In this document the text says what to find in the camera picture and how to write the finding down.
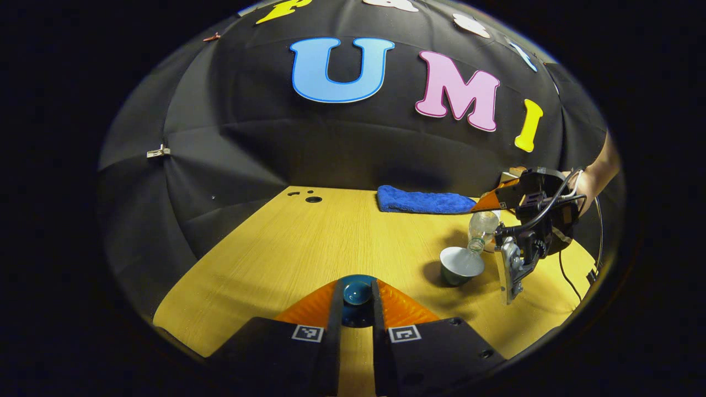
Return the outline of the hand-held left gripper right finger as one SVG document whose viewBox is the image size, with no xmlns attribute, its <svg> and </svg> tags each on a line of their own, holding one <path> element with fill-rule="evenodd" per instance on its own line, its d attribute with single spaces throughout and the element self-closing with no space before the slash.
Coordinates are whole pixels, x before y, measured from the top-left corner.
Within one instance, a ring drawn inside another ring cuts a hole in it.
<svg viewBox="0 0 706 397">
<path fill-rule="evenodd" d="M 371 288 L 378 396 L 461 396 L 505 364 L 466 320 L 441 318 L 380 279 Z"/>
</svg>

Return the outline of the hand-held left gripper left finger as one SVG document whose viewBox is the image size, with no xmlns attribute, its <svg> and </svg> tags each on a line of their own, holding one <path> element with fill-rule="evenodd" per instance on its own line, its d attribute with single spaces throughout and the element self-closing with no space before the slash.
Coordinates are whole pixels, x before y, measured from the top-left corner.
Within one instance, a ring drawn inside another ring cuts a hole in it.
<svg viewBox="0 0 706 397">
<path fill-rule="evenodd" d="M 237 396 L 336 396 L 343 289 L 333 281 L 297 302 L 318 305 L 309 319 L 293 310 L 250 319 L 205 363 Z"/>
</svg>

